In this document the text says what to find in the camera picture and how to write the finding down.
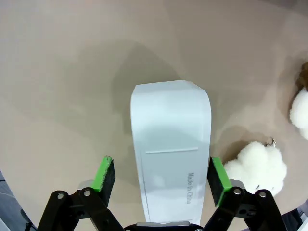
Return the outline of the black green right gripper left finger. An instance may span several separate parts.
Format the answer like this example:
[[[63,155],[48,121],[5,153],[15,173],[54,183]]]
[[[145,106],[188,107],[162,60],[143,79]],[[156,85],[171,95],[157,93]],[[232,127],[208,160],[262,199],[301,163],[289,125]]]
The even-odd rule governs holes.
[[[89,187],[71,195],[60,190],[50,195],[37,230],[73,231],[81,219],[90,219],[98,231],[123,231],[108,209],[115,179],[114,161],[105,156]]]

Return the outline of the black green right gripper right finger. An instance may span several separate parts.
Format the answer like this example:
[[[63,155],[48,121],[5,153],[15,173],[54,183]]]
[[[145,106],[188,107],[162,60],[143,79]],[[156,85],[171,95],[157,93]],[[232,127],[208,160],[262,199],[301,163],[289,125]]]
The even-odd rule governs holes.
[[[249,193],[241,181],[230,180],[219,157],[211,157],[207,180],[216,210],[205,231],[226,231],[234,218],[243,218],[251,231],[285,231],[286,226],[270,191]]]

